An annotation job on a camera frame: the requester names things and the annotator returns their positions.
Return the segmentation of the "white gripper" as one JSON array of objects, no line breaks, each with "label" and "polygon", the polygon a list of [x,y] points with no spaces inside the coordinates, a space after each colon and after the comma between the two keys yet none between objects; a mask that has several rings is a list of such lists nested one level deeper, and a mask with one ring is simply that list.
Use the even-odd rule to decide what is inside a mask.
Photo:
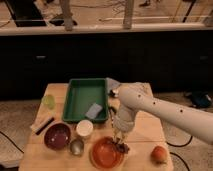
[{"label": "white gripper", "polygon": [[135,126],[136,112],[125,106],[120,106],[113,116],[113,125],[116,133],[129,133]]}]

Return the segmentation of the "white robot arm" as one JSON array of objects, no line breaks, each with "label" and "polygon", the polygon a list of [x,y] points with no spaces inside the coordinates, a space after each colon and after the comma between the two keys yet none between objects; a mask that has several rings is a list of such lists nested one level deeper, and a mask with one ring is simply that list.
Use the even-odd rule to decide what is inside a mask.
[{"label": "white robot arm", "polygon": [[213,113],[151,97],[139,82],[122,85],[118,99],[120,105],[113,120],[122,133],[131,132],[137,112],[145,111],[213,145]]}]

